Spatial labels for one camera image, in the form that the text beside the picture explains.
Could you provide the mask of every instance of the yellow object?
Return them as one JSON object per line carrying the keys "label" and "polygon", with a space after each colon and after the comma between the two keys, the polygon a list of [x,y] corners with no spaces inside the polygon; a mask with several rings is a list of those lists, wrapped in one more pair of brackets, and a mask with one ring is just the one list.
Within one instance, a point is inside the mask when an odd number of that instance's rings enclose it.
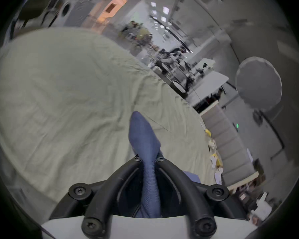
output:
{"label": "yellow object", "polygon": [[211,137],[211,132],[208,129],[205,130],[205,133],[208,134],[209,137]]}
{"label": "yellow object", "polygon": [[212,157],[216,157],[216,166],[220,166],[223,167],[223,162],[222,159],[220,158],[219,155],[217,155],[217,153],[215,152],[214,154],[212,154]]}

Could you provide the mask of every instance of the white table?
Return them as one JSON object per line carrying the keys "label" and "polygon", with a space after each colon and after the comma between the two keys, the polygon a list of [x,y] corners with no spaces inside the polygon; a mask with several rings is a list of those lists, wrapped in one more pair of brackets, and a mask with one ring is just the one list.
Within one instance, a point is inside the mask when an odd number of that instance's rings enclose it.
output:
{"label": "white table", "polygon": [[219,89],[229,78],[221,73],[211,71],[200,79],[190,90],[186,101],[189,105],[194,106],[205,97]]}

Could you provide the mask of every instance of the ceiling light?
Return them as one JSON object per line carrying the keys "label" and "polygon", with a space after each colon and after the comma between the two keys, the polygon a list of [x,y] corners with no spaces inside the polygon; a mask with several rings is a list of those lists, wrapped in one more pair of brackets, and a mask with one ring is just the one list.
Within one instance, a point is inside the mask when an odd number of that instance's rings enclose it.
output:
{"label": "ceiling light", "polygon": [[163,7],[163,13],[168,14],[169,13],[169,9],[167,7]]}

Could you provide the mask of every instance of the bed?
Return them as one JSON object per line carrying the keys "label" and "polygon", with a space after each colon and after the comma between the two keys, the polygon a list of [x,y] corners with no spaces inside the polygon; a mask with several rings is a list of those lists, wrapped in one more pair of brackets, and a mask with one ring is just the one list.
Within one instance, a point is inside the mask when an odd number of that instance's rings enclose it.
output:
{"label": "bed", "polygon": [[0,50],[0,148],[51,201],[74,183],[107,179],[132,158],[133,111],[149,121],[167,159],[215,183],[201,117],[116,43],[89,30],[49,28]]}

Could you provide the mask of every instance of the round lamp shade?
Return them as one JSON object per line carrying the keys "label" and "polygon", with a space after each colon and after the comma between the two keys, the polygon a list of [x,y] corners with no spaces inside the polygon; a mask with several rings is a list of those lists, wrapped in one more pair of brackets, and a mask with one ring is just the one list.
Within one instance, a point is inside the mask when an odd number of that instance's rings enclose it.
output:
{"label": "round lamp shade", "polygon": [[235,85],[240,97],[253,109],[268,111],[281,100],[281,78],[263,58],[245,59],[238,67]]}

